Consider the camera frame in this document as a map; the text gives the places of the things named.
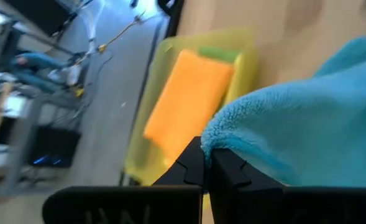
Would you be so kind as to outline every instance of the metal rack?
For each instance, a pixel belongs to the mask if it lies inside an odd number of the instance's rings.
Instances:
[[[25,166],[29,150],[32,146],[32,140],[35,137],[35,131],[39,125],[43,106],[51,103],[62,108],[76,108],[74,104],[66,103],[57,97],[46,95],[40,91],[30,95],[25,93],[24,96],[28,97],[28,100],[12,130],[12,138],[8,148],[10,158],[7,163],[4,180],[0,184],[0,196],[48,192],[53,189],[52,187],[21,185],[19,181],[21,170]]]

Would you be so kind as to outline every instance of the yellow container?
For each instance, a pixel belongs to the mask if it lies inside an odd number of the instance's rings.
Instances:
[[[257,73],[258,58],[254,52],[252,38],[246,29],[219,30],[208,34],[172,37],[158,47],[147,80],[142,101],[130,137],[124,171],[143,185],[151,185],[170,165],[163,160],[162,150],[145,139],[143,131],[157,103],[163,87],[183,49],[197,52],[202,46],[236,50],[240,54],[234,62],[235,72],[224,104],[250,92]]]

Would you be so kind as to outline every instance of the gray floor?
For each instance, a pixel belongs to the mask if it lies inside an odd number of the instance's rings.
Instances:
[[[98,42],[104,43],[114,37],[144,9],[147,9],[145,17],[154,16],[156,12],[151,10],[152,2],[141,0],[139,6],[132,10],[130,0],[106,0],[97,28]],[[132,27],[110,45],[109,50],[114,57],[100,73],[95,100],[84,116],[83,136],[73,167],[59,187],[118,184],[150,45],[160,21],[163,21],[162,39],[167,20],[153,17],[141,26]],[[72,51],[84,51],[87,41],[85,27],[76,19],[60,44]],[[105,52],[94,60],[91,74],[108,57],[109,52]],[[7,198],[6,202],[0,203],[0,223],[41,223],[41,206],[46,197],[28,195]]]

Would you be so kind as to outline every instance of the wire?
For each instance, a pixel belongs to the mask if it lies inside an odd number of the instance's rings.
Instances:
[[[104,6],[105,6],[105,1],[104,0],[100,0],[101,1],[101,5],[99,7],[99,10],[97,12],[97,15],[95,18],[93,18],[93,15],[91,13],[91,11],[88,9],[88,6],[92,4],[92,2],[94,2],[94,0],[89,0],[86,3],[82,3],[80,10],[82,10],[87,16],[88,16],[88,22],[86,21],[86,19],[84,19],[84,17],[79,14],[79,17],[83,20],[85,26],[86,26],[86,31],[87,31],[87,35],[89,38],[89,50],[85,53],[85,55],[79,59],[75,65],[80,64],[81,62],[83,62],[84,60],[86,60],[91,54],[95,54],[98,50],[98,47],[96,46],[96,30],[97,30],[97,23],[99,21],[100,15],[103,12]]]
[[[64,123],[64,128],[68,128],[70,125],[71,125],[71,123],[76,119],[76,118],[80,118],[81,116],[79,116],[80,115],[80,112],[79,111],[75,111],[75,110],[73,110],[73,111],[71,111],[71,112],[73,112],[73,116],[72,116],[72,118],[71,119],[69,119],[69,121],[67,121],[67,122],[65,122]]]
[[[90,104],[93,102],[94,97],[97,93],[97,89],[98,89],[98,80],[99,80],[99,74],[101,72],[101,70],[104,68],[104,66],[114,57],[114,54],[108,50],[109,52],[109,58],[107,58],[107,60],[105,60],[100,67],[97,70],[97,73],[95,74],[95,76],[93,77],[93,81],[91,81],[90,83],[88,83],[87,87],[93,86],[92,89],[94,89],[92,92],[92,96],[90,97],[89,103],[86,105],[87,107],[90,106]]]
[[[114,42],[115,40],[117,40],[124,32],[126,32],[130,27],[136,25],[136,24],[142,24],[143,22],[147,22],[147,20],[145,21],[141,21],[141,17],[144,15],[145,10],[142,14],[140,14],[139,16],[135,16],[133,22],[131,22],[130,24],[128,24],[122,31],[120,31],[120,33],[118,33],[114,38],[112,38],[111,40],[109,40],[106,44],[103,44],[99,47],[99,52],[103,53],[105,51],[105,49],[108,47],[108,45],[110,45],[112,42]]]
[[[50,123],[48,123],[49,126],[52,126],[54,124],[58,124],[59,122],[63,121],[64,118],[66,118],[69,114],[65,113],[64,115],[59,116],[58,118],[54,119]]]
[[[86,34],[88,35],[88,38],[90,39],[90,34],[91,34],[91,21],[88,21],[89,19],[85,19],[85,17],[83,16],[82,13],[77,12],[78,17],[82,20],[82,22],[85,24],[85,28],[86,28]]]

